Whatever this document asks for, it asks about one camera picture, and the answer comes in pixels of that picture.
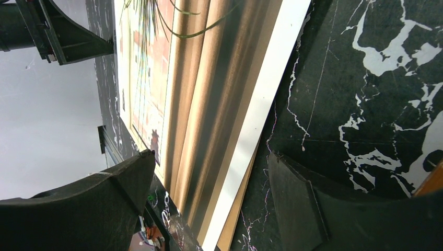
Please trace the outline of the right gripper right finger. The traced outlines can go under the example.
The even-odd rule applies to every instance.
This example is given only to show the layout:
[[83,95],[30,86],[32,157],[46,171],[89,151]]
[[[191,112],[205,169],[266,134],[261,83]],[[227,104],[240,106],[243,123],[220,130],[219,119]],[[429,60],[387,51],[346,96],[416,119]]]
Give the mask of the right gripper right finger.
[[442,250],[442,191],[391,200],[275,153],[268,162],[284,250]]

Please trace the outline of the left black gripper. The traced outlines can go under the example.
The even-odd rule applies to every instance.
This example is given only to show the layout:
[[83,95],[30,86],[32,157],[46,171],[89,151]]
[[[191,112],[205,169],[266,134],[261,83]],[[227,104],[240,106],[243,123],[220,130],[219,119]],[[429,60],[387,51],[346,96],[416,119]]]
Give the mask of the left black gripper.
[[59,65],[114,53],[112,40],[74,22],[53,1],[1,1],[1,51],[32,47]]

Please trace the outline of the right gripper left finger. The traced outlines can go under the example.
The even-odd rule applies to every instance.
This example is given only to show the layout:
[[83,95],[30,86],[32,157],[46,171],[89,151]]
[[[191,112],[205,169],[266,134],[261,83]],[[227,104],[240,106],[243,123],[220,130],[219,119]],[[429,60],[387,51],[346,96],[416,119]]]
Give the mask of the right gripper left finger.
[[128,250],[154,176],[155,153],[31,198],[1,201],[1,250]]

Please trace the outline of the brown cardboard backing board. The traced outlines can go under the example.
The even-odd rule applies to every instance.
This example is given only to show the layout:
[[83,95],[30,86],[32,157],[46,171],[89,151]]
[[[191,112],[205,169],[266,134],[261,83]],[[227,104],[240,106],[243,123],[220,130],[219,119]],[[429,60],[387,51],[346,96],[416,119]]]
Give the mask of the brown cardboard backing board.
[[229,211],[227,220],[224,224],[224,227],[223,227],[220,237],[218,239],[216,250],[228,251],[231,248],[232,240],[234,237],[234,233],[235,233],[238,219],[239,219],[239,215],[240,215],[240,210],[242,207],[242,202],[244,199],[244,195],[246,193],[246,188],[247,188],[249,178],[251,175],[251,170],[253,167],[254,159],[257,154],[257,149],[258,149],[258,145],[255,147],[255,150],[254,150],[252,157],[250,159],[250,162],[248,164],[246,173],[242,179],[239,190],[235,196],[233,205]]

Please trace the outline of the brown wooden picture frame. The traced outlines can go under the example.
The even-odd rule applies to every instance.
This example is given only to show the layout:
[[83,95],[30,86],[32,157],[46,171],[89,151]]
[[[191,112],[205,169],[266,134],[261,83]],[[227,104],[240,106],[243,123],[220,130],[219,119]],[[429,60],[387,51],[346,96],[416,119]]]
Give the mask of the brown wooden picture frame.
[[438,190],[442,190],[442,162],[434,168],[413,196],[422,196]]

